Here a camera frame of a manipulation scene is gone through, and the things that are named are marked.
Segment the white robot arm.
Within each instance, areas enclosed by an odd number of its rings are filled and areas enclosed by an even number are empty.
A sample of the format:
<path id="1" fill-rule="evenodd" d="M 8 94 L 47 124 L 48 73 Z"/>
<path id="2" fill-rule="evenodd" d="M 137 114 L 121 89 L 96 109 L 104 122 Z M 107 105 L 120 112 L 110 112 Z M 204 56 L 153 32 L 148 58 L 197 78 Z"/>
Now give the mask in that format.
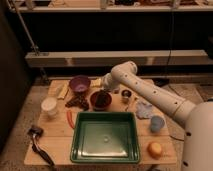
<path id="1" fill-rule="evenodd" d="M 144 81 L 137 76 L 133 61 L 114 66 L 101 84 L 109 91 L 123 84 L 185 130 L 181 171 L 213 171 L 213 101 L 194 104 Z"/>

